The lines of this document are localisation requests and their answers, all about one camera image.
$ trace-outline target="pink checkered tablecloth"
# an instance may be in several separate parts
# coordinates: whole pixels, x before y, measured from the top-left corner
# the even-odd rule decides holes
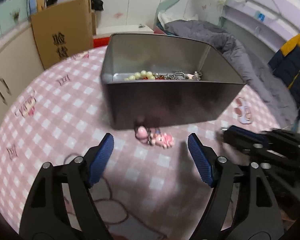
[[[109,231],[128,240],[188,239],[211,194],[187,150],[188,135],[195,132],[218,155],[247,163],[244,155],[220,143],[215,131],[232,124],[254,132],[279,126],[246,85],[217,120],[162,128],[176,138],[175,147],[143,145],[133,130],[109,126],[99,78],[105,51],[106,47],[92,49],[46,70],[7,112],[0,127],[0,212],[18,232],[42,164],[68,163],[110,132],[114,151],[103,178],[91,189]],[[64,193],[71,223],[79,228],[68,188]]]

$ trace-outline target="pink toy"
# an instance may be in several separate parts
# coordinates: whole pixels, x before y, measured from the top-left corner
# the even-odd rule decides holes
[[[140,126],[138,130],[136,131],[136,137],[140,140],[142,143],[148,142],[148,131],[144,126]]]
[[[151,145],[158,145],[161,146],[163,149],[167,149],[169,147],[174,146],[173,137],[171,134],[157,134],[157,133],[151,133],[150,134],[151,139]]]

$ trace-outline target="jacket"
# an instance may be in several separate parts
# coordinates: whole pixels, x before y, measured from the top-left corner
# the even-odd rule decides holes
[[[269,61],[273,75],[289,89],[299,110],[300,119],[300,34],[287,41]]]

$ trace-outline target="gray blanket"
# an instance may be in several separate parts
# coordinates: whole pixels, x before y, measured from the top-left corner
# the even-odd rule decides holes
[[[203,21],[173,21],[168,32],[179,37],[204,41],[214,46],[230,62],[242,79],[260,96],[281,128],[297,118],[296,103],[284,83],[272,75],[267,63],[221,27]]]

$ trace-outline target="round table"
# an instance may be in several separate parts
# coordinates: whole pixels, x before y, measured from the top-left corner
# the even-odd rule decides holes
[[[18,232],[42,164],[68,163],[109,132],[114,150],[103,178],[91,189],[109,231],[128,240],[188,239],[211,194],[188,152],[188,135],[195,132],[218,155],[247,163],[246,156],[216,140],[215,131],[234,124],[258,132],[278,124],[246,85],[217,120],[162,128],[176,139],[175,147],[143,145],[133,130],[109,126],[99,78],[105,51],[106,47],[92,49],[46,70],[7,112],[0,127],[0,212]],[[78,228],[66,186],[64,194],[71,223]]]

